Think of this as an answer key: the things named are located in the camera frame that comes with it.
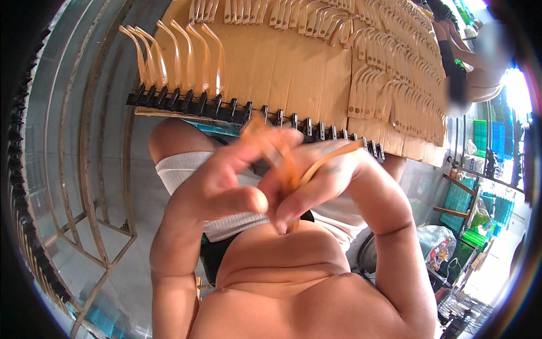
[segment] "hand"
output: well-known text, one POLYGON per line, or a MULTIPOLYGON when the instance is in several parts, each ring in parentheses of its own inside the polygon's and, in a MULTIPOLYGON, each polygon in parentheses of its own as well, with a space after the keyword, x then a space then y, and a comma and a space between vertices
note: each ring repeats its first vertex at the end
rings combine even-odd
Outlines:
MULTIPOLYGON (((347 141, 326 141, 299 146, 292 150, 294 167, 302 176, 316 161, 329 152, 344 146, 347 141)), ((262 178, 258 188, 265 194, 269 203, 267 215, 278 229, 285 234, 288 221, 299 218, 309 209, 339 196, 356 178, 362 168, 364 150, 341 155, 322 165, 304 187, 280 202, 281 182, 277 168, 271 168, 262 178)))
POLYGON ((240 138, 221 147, 173 193, 172 201, 183 201, 183 214, 208 221, 242 212, 267 211, 266 196, 255 187, 239 187, 237 174, 270 152, 274 144, 286 142, 295 147, 302 134, 293 129, 270 129, 253 139, 240 138))
POLYGON ((447 33, 453 36, 457 35, 457 31, 455 30, 455 25, 451 20, 442 21, 442 27, 447 33))

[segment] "knee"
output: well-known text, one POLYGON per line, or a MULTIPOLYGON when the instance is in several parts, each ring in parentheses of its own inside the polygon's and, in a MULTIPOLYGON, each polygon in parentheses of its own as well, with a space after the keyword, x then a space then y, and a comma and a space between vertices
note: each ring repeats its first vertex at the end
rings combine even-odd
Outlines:
POLYGON ((178 118, 161 121, 149 137, 149 151, 155 163, 175 154, 214 149, 214 143, 202 131, 178 118))

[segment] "row of clips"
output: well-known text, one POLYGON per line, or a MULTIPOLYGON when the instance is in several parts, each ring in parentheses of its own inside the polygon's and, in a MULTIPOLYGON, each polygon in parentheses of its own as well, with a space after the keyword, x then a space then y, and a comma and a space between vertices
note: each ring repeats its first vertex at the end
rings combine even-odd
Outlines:
MULTIPOLYGON (((193 90, 189 90, 186 95, 180 93, 176 88, 173 94, 167 92, 164 86, 160 92, 157 92, 156 86, 151 86, 148 90, 145 85, 138 88, 137 93, 131 93, 126 100, 127 105, 155 108, 157 110, 166 110, 178 112, 194 117, 203 117, 213 120, 225 121, 238 125, 244 125, 250 120, 253 110, 252 102, 248 101, 244 106, 237 103, 237 99, 231 99, 229 103, 223 102, 221 94, 215 99, 209 99, 207 92, 203 92, 198 98, 194 96, 193 90)), ((298 121, 298 115, 293 113, 290 117, 285 117, 283 110, 277 110, 276 113, 269 112, 266 105, 262 106, 261 112, 266 123, 272 123, 275 126, 287 126, 288 120, 292 128, 301 131, 305 136, 304 143, 322 142, 325 140, 358 140, 356 133, 351 135, 346 129, 337 130, 336 126, 325 128, 324 122, 320 121, 312 125, 312 119, 306 118, 304 121, 298 121)), ((380 163, 385 160, 384 149, 381 144, 374 141, 367 141, 365 137, 359 137, 365 150, 372 154, 380 163)))

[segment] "bare belly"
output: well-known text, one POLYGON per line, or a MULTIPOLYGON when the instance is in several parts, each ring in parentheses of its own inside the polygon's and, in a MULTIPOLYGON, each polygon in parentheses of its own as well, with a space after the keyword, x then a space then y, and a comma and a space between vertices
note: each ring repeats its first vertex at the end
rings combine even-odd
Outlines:
POLYGON ((302 221, 278 235, 270 224, 230 245, 202 301, 191 338, 397 337, 402 321, 372 285, 350 273, 326 229, 302 221))

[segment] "cardboard sheet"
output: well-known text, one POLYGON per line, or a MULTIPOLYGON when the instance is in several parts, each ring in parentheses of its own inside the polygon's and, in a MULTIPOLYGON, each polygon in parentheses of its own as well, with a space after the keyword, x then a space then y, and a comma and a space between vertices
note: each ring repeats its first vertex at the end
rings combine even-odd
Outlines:
MULTIPOLYGON (((189 20, 189 0, 174 0, 166 10, 162 21, 170 27, 175 19, 182 27, 189 20)), ((352 49, 343 49, 342 44, 331 47, 321 39, 311 39, 299 35, 295 29, 278 30, 269 27, 273 2, 270 1, 263 24, 233 25, 224 24, 225 1, 220 1, 215 22, 208 26, 220 38, 225 50, 227 96, 237 98, 239 105, 253 102, 259 110, 262 105, 269 106, 269 112, 284 110, 285 117, 292 113, 299 115, 299 121, 312 118, 313 124, 323 121, 326 127, 335 125, 337 130, 347 128, 349 133, 357 133, 368 140, 381 143, 384 151, 441 166, 446 152, 443 148, 424 140, 405 136, 397 132, 389 121, 380 118, 348 118, 347 109, 350 96, 352 70, 359 68, 357 55, 352 57, 352 49)), ((211 51, 210 99, 214 97, 214 76, 218 60, 216 43, 201 31, 211 51)), ((185 73, 188 45, 182 35, 171 29, 177 37, 185 73)), ((173 85, 175 45, 172 38, 161 28, 155 38, 165 59, 170 84, 173 85)), ((203 47, 197 39, 192 39, 196 61, 195 95, 201 94, 203 47)), ((136 114, 179 116, 171 112, 136 108, 136 114)))

